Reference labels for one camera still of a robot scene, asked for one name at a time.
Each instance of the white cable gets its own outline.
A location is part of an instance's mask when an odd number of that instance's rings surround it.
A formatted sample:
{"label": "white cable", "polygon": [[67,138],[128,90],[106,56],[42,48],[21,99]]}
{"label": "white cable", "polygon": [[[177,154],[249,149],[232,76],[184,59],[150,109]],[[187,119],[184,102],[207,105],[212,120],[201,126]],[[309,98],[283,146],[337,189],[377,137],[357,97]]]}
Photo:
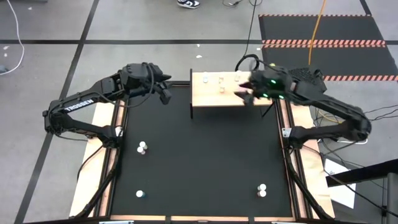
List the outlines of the white cable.
{"label": "white cable", "polygon": [[[339,142],[339,143],[348,143],[348,144],[354,143],[354,142],[350,142],[350,141],[337,141],[337,142]],[[355,144],[366,144],[366,143],[368,143],[368,139],[366,139],[365,142],[357,142]]]}
{"label": "white cable", "polygon": [[19,44],[22,47],[22,55],[21,55],[21,59],[19,60],[19,63],[17,64],[17,66],[15,66],[15,68],[11,69],[8,72],[0,73],[0,75],[5,75],[5,74],[8,74],[8,73],[11,73],[11,72],[15,71],[15,69],[19,68],[19,66],[22,63],[22,60],[24,59],[24,55],[25,55],[25,47],[24,47],[24,45],[21,42],[21,38],[19,37],[19,24],[18,24],[17,14],[15,13],[14,8],[12,7],[10,0],[7,0],[7,2],[8,2],[8,5],[10,5],[11,11],[14,14],[14,17],[15,17],[15,22],[17,24],[17,37],[18,37]]}

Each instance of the gray floor tile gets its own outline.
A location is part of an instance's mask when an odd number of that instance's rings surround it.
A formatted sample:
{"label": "gray floor tile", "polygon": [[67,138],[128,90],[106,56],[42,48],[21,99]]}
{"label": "gray floor tile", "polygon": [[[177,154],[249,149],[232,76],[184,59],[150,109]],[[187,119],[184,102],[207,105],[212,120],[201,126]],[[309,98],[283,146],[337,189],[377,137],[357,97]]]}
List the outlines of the gray floor tile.
{"label": "gray floor tile", "polygon": [[[261,57],[258,45],[250,45],[248,53]],[[233,71],[246,45],[86,45],[73,78],[70,92],[89,88],[100,78],[110,76],[127,63],[152,62],[169,74],[172,80],[189,80],[190,68],[195,72]],[[249,70],[249,61],[240,69]]]}
{"label": "gray floor tile", "polygon": [[[11,68],[21,50],[18,45],[3,47],[1,63]],[[12,223],[16,217],[45,136],[41,114],[59,97],[75,49],[75,45],[26,45],[20,69],[0,77],[0,200],[7,202],[0,208],[1,223]]]}
{"label": "gray floor tile", "polygon": [[[223,6],[221,1],[201,3],[199,9],[189,10],[178,7],[175,0],[102,0],[88,39],[247,39],[252,15],[248,2],[237,8]],[[261,38],[257,14],[253,39]]]}
{"label": "gray floor tile", "polygon": [[[264,0],[261,14],[319,14],[323,0]],[[327,1],[324,14],[364,14],[359,1]]]}
{"label": "gray floor tile", "polygon": [[398,1],[366,0],[374,20],[385,40],[398,39]]}
{"label": "gray floor tile", "polygon": [[[93,0],[11,1],[22,39],[80,39]],[[0,39],[17,39],[14,15],[0,2]]]}
{"label": "gray floor tile", "polygon": [[[394,98],[398,94],[396,82],[327,82],[326,85],[328,87],[327,95],[358,106],[363,111],[398,105],[398,101]],[[398,106],[366,115],[369,119],[373,119],[394,109],[398,109]],[[397,159],[398,151],[395,150],[397,125],[398,118],[374,121],[372,122],[372,133],[369,135],[367,144],[353,145],[337,153],[343,159],[363,166]],[[333,141],[327,141],[326,143],[331,149],[345,145]],[[323,152],[328,152],[322,144],[320,144],[320,147]]]}
{"label": "gray floor tile", "polygon": [[397,45],[389,45],[388,49],[392,55],[392,58],[396,61],[396,65],[398,67],[398,46]]}
{"label": "gray floor tile", "polygon": [[[83,136],[77,134],[65,133],[62,136],[84,139]],[[54,137],[26,213],[25,222],[68,218],[75,195],[76,176],[83,160],[85,147],[85,142]]]}

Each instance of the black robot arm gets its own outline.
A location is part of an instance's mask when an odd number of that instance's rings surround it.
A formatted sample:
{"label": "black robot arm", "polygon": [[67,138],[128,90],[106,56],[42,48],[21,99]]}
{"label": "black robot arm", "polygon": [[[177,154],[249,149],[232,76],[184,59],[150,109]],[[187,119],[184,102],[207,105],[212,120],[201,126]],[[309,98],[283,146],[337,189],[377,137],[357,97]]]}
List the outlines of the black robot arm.
{"label": "black robot arm", "polygon": [[49,109],[43,111],[46,132],[57,136],[69,131],[84,134],[88,138],[97,137],[104,147],[116,147],[115,127],[95,126],[74,120],[68,113],[82,109],[94,103],[109,103],[123,99],[158,93],[164,105],[169,103],[171,94],[168,91],[165,75],[152,63],[132,63],[126,65],[110,77],[96,82],[90,89],[76,93],[61,100],[51,102]]}
{"label": "black robot arm", "polygon": [[254,98],[286,99],[297,105],[315,106],[345,120],[333,126],[283,129],[283,137],[288,138],[294,148],[301,148],[309,139],[343,137],[350,141],[362,141],[371,132],[371,123],[361,108],[325,95],[309,82],[292,78],[286,68],[268,66],[265,70],[253,71],[248,82],[240,86],[252,89],[252,93],[235,93],[244,100],[245,105],[252,105]]}

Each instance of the shoe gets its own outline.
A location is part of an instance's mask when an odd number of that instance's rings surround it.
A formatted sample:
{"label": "shoe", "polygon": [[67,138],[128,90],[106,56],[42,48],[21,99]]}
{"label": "shoe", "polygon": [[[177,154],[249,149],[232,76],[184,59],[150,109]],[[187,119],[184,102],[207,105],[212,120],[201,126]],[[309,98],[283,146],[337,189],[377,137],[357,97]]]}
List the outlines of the shoe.
{"label": "shoe", "polygon": [[177,0],[177,4],[188,9],[197,9],[200,6],[200,3],[195,0]]}

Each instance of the black mat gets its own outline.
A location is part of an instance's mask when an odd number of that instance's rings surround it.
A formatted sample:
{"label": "black mat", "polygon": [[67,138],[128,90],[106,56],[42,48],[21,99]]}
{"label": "black mat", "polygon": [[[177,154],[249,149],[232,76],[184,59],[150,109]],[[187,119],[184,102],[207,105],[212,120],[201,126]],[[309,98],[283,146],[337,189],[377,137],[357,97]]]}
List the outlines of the black mat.
{"label": "black mat", "polygon": [[[267,39],[310,40],[317,16],[262,16],[261,37]],[[371,16],[322,16],[318,40],[382,40]]]}
{"label": "black mat", "polygon": [[[264,60],[288,69],[308,66],[308,48],[265,48]],[[315,48],[312,65],[324,75],[398,75],[388,48]]]}
{"label": "black mat", "polygon": [[152,96],[130,109],[111,214],[291,217],[275,110],[262,120],[259,107],[194,108],[191,120],[190,89],[172,94],[167,106]]}

